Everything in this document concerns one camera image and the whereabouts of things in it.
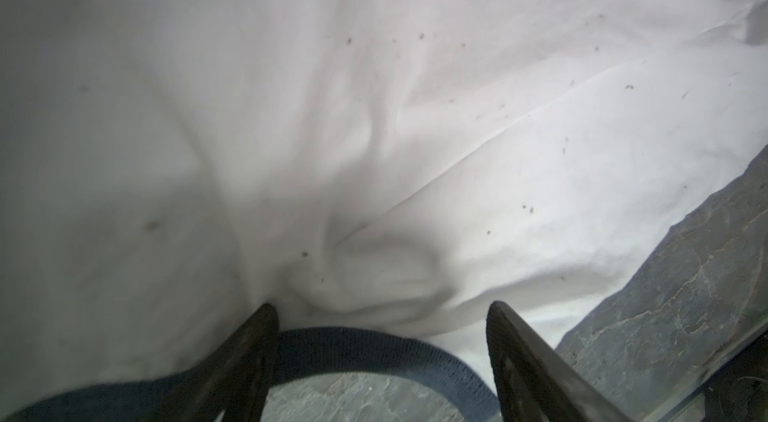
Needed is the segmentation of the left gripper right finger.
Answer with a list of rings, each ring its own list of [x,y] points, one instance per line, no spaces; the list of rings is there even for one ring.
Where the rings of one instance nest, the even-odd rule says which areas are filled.
[[[630,421],[503,301],[488,309],[486,341],[503,420]]]

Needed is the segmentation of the white tank top navy trim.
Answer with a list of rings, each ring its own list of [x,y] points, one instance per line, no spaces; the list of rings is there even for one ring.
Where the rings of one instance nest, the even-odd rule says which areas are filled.
[[[1,412],[259,305],[491,379],[767,142],[767,0],[1,0]]]

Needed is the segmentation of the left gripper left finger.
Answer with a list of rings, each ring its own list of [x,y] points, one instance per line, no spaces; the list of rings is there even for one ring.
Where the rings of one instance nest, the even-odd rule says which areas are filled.
[[[259,421],[279,346],[279,318],[259,307],[149,414],[151,421]]]

